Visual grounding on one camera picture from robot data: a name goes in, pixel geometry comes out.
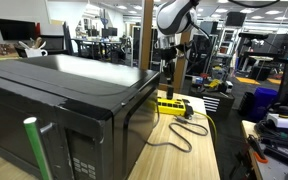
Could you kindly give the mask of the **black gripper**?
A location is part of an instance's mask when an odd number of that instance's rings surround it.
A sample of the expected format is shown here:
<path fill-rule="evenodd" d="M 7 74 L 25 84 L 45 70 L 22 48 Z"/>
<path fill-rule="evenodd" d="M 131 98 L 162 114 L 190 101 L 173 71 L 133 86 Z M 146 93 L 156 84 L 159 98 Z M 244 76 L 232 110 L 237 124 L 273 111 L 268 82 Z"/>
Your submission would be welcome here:
<path fill-rule="evenodd" d="M 161 49 L 161 59 L 165 61 L 163 65 L 163 73 L 167 79 L 167 91 L 174 91 L 172 82 L 174 81 L 175 62 L 177 51 L 184 52 L 186 46 L 184 44 L 176 45 L 170 49 Z"/>

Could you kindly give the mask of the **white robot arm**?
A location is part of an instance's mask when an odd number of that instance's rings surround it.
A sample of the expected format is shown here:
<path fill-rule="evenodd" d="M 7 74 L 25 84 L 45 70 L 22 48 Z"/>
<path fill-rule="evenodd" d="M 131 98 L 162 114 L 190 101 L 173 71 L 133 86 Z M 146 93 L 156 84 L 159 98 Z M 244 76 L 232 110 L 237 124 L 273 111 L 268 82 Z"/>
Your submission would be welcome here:
<path fill-rule="evenodd" d="M 196 7 L 200 0 L 169 0 L 161 4 L 156 12 L 158 39 L 156 48 L 161 51 L 167 88 L 173 89 L 176 57 L 175 35 L 192 29 L 196 20 Z"/>

